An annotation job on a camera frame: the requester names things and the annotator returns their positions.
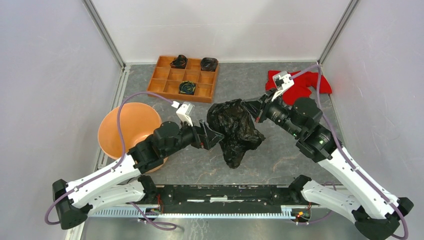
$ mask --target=gray floor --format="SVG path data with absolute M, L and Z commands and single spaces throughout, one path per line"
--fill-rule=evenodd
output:
M 268 70 L 294 72 L 311 64 L 309 62 L 221 63 L 214 103 L 261 96 L 265 91 Z M 154 65 L 131 66 L 124 97 L 145 91 L 154 68 Z M 159 113 L 162 121 L 179 123 L 175 109 L 161 99 L 142 95 L 135 97 L 132 102 L 149 104 Z M 324 113 L 332 120 L 333 125 L 338 126 L 329 96 L 323 94 L 321 102 Z M 199 102 L 194 104 L 195 108 L 191 115 L 198 125 L 200 119 L 206 119 L 211 104 Z M 318 164 L 304 157 L 295 146 L 294 138 L 271 121 L 256 124 L 256 128 L 266 139 L 257 150 L 246 152 L 237 169 L 231 169 L 226 165 L 218 145 L 210 151 L 188 146 L 170 156 L 161 169 L 150 175 L 156 184 L 288 185 L 300 174 L 321 183 L 339 182 Z

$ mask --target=red cloth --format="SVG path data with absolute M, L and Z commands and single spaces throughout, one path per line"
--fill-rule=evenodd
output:
M 290 72 L 290 75 L 295 75 L 300 71 Z M 273 76 L 280 73 L 280 71 L 269 70 L 268 71 L 268 82 L 265 84 L 265 90 L 268 91 L 272 88 L 277 88 Z M 304 74 L 294 79 L 294 85 L 282 94 L 282 100 L 288 104 L 293 105 L 298 98 L 308 98 L 311 95 L 311 90 L 308 87 L 317 89 L 318 83 L 318 72 L 307 71 Z M 322 94 L 331 94 L 333 91 L 327 79 L 321 76 L 321 84 L 319 86 L 319 92 Z

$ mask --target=wooden compartment tray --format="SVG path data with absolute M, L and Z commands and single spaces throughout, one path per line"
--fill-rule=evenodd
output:
M 171 68 L 170 63 L 176 58 L 176 56 L 159 57 L 147 91 L 168 99 L 212 103 L 220 65 L 218 64 L 215 71 L 201 71 L 201 59 L 188 58 L 185 69 Z M 194 95 L 179 93 L 183 81 L 196 84 Z

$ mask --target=white wall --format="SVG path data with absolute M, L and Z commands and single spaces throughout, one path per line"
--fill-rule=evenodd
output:
M 1 1 L 0 239 L 64 238 L 52 183 L 93 170 L 119 72 L 82 1 Z
M 349 0 L 93 0 L 128 63 L 316 60 Z
M 423 9 L 420 0 L 361 1 L 324 63 L 350 153 L 415 203 L 412 240 L 424 234 Z

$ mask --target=crumpled plastic bag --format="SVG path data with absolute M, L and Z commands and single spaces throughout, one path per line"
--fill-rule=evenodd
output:
M 240 166 L 246 151 L 255 150 L 265 140 L 241 102 L 241 99 L 235 99 L 215 103 L 206 117 L 209 127 L 224 135 L 219 145 L 226 164 L 232 169 Z

